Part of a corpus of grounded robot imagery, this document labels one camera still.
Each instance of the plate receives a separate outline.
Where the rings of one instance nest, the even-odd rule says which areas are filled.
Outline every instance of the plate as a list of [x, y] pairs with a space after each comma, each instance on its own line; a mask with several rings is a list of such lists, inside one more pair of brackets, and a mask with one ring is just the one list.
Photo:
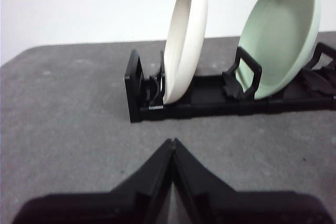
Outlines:
[[[309, 60], [320, 15], [320, 0], [258, 0], [239, 41], [262, 67], [255, 99], [281, 90]], [[242, 60], [236, 78], [244, 91], [252, 83], [253, 72]]]
[[207, 0], [176, 0], [164, 50], [163, 103], [180, 99], [195, 73], [204, 40]]

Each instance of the white plate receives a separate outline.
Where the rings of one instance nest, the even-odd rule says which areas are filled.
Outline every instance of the white plate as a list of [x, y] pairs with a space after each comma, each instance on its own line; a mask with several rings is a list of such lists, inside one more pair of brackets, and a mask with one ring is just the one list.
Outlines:
[[183, 96], [195, 73], [204, 40], [207, 0], [176, 0], [164, 50], [163, 103]]
[[[309, 60], [320, 12], [320, 0], [258, 0], [239, 41], [262, 67], [255, 99], [281, 90]], [[244, 91], [252, 83], [253, 72], [242, 60], [236, 78]]]

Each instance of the black plastic object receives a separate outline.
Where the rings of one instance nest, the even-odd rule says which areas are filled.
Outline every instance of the black plastic object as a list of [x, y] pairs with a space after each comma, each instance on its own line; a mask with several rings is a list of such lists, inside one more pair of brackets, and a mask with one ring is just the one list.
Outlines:
[[[167, 140], [110, 193], [63, 194], [26, 203], [13, 224], [167, 223], [174, 183], [187, 220], [195, 224], [333, 224], [314, 196], [293, 191], [237, 192], [183, 145]], [[186, 223], [181, 215], [180, 223]]]
[[[312, 70], [324, 53], [332, 61]], [[235, 70], [243, 60], [254, 73], [251, 87], [245, 92], [235, 78]], [[155, 76], [144, 77], [140, 56], [132, 51], [125, 73], [125, 87], [131, 122], [192, 118], [211, 115], [248, 115], [286, 111], [336, 109], [336, 50], [318, 43], [311, 61], [282, 90], [264, 99], [254, 100], [259, 87], [261, 66], [238, 47], [233, 66], [221, 75], [194, 76], [186, 93], [173, 104], [163, 104], [164, 61]]]

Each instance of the white bowl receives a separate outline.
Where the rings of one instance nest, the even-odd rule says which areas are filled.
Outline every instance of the white bowl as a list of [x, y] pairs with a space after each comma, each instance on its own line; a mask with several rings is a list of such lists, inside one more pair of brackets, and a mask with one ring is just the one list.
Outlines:
[[[320, 13], [320, 0], [258, 0], [239, 41], [262, 67], [255, 99], [281, 90], [309, 60]], [[253, 72], [242, 60], [236, 78], [244, 91], [252, 83]]]
[[207, 0], [176, 0], [164, 50], [163, 103], [183, 96], [195, 73], [204, 40]]

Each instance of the white wall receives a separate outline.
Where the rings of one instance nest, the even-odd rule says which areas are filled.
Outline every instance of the white wall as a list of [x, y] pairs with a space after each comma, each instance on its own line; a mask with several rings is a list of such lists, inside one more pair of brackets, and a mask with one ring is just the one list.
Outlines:
[[[239, 35], [256, 0], [209, 0], [206, 37]], [[165, 39], [175, 0], [1, 0], [1, 64], [45, 44]], [[320, 30], [336, 30], [322, 0]]]

